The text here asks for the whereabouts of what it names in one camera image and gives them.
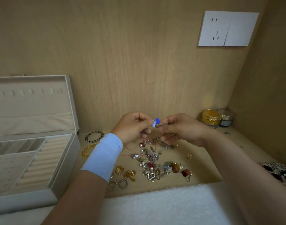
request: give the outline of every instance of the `open jewelry box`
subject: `open jewelry box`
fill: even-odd
[[[69,77],[0,77],[0,214],[55,204],[80,143]]]

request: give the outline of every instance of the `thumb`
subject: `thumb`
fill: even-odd
[[[169,125],[163,125],[160,127],[160,132],[162,133],[178,133],[178,127],[177,124],[169,124]]]
[[[138,126],[139,126],[140,131],[142,131],[143,129],[151,126],[152,124],[153,124],[153,121],[145,120],[145,121],[139,122]]]

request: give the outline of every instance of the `patterned fabric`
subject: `patterned fabric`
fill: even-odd
[[[286,185],[286,165],[280,162],[261,163],[260,165],[264,167],[273,177]]]

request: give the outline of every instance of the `forearm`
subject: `forearm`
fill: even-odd
[[[286,187],[216,130],[205,141],[224,182],[251,224],[286,224]]]
[[[107,185],[100,176],[81,170],[42,224],[97,224]]]

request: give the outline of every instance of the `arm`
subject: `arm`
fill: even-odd
[[[74,183],[42,224],[97,224],[105,190],[122,144],[133,141],[138,135],[146,138],[146,133],[150,133],[147,127],[152,123],[150,117],[139,112],[124,115],[112,132],[94,148]]]
[[[161,140],[184,139],[207,150],[249,224],[286,224],[286,187],[233,141],[186,114],[161,123]]]

